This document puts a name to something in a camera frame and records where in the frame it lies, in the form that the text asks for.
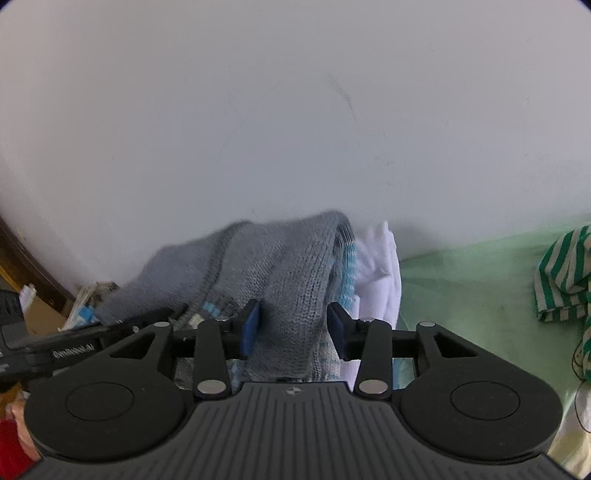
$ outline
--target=knit fabric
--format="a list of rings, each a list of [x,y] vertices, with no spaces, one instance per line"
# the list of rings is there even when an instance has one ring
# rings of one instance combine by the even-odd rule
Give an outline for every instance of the knit fabric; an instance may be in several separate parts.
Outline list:
[[[229,317],[250,299],[261,301],[261,324],[247,361],[230,362],[242,381],[339,380],[340,362],[326,328],[326,307],[350,309],[355,287],[355,239],[347,217],[326,212],[266,225],[233,224],[204,239],[165,247],[138,278],[96,312],[110,325],[158,307],[188,303],[176,329],[208,315]],[[180,359],[177,383],[191,386],[191,359]]]
[[[591,381],[591,226],[560,237],[534,273],[538,318],[543,322],[582,320],[583,339],[575,357],[582,375]]]

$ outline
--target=white wall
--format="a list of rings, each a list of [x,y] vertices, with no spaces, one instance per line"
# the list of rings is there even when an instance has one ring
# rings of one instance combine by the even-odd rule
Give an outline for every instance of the white wall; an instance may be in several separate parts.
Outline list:
[[[591,210],[577,0],[15,0],[0,213],[74,289],[328,207],[403,257]]]

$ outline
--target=pile of clothes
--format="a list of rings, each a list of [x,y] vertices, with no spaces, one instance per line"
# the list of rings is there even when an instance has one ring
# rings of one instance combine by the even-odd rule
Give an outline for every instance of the pile of clothes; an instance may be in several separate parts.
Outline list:
[[[339,381],[352,384],[358,362],[337,357],[326,307],[338,301],[354,318],[395,327],[401,280],[387,222],[353,234],[347,217],[326,212],[290,222],[234,223],[205,238],[158,251],[139,276],[107,297],[96,317],[111,325],[159,307],[189,308],[175,329],[237,314],[261,301],[252,356],[231,361],[243,381]],[[177,366],[177,385],[191,388],[191,359]]]

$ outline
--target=white fabric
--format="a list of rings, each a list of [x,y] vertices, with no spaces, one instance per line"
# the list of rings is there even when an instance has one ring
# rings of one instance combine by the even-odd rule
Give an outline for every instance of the white fabric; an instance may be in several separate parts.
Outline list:
[[[583,342],[571,359],[573,372],[581,385],[565,404],[560,428],[548,450],[548,455],[577,478],[591,473],[591,384],[583,376]]]
[[[357,260],[355,265],[355,298],[351,318],[383,320],[396,327],[402,280],[394,235],[388,222],[355,232]],[[341,379],[353,389],[359,360],[341,363]]]

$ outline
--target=red cloth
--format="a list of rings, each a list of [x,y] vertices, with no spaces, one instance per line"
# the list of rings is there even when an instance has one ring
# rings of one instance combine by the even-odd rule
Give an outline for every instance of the red cloth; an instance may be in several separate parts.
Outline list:
[[[33,465],[18,441],[17,422],[0,420],[0,476],[14,480]]]

